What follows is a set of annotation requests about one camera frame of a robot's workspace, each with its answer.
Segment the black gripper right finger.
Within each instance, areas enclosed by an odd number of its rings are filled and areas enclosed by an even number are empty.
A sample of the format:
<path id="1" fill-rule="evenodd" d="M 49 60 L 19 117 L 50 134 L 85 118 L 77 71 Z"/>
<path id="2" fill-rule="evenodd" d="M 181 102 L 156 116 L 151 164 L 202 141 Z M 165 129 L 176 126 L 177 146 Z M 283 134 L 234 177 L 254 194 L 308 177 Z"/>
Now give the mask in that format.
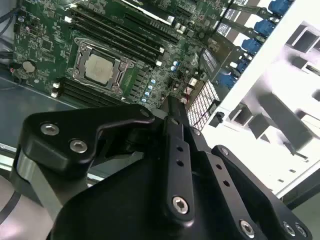
<path id="1" fill-rule="evenodd" d="M 311 240 L 306 225 L 268 189 L 228 148 L 209 149 L 204 136 L 190 127 L 185 105 L 177 114 L 190 141 L 192 165 L 204 175 L 219 215 L 223 240 Z"/>

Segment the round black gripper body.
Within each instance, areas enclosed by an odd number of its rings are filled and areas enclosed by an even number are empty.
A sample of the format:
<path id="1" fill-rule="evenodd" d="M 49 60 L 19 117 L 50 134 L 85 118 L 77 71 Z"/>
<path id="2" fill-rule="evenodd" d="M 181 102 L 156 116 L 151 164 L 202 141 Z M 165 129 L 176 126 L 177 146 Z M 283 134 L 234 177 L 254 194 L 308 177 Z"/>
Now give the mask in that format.
<path id="1" fill-rule="evenodd" d="M 204 175 L 193 166 L 194 222 L 178 225 L 162 213 L 163 164 L 146 156 L 66 204 L 54 223 L 53 240 L 223 240 L 218 231 L 218 201 L 212 198 Z"/>

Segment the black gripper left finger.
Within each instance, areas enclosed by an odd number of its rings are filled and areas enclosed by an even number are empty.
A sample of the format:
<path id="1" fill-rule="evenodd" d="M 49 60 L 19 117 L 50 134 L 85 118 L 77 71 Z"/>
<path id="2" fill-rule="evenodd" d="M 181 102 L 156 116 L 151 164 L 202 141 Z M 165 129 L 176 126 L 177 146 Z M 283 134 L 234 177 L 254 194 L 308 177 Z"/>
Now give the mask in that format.
<path id="1" fill-rule="evenodd" d="M 164 118 L 139 104 L 41 112 L 24 120 L 13 165 L 58 223 L 67 203 L 86 190 L 96 159 L 144 152 L 163 164 L 161 213 L 177 225 L 192 225 L 194 143 L 187 112 L 174 97 L 167 99 Z"/>

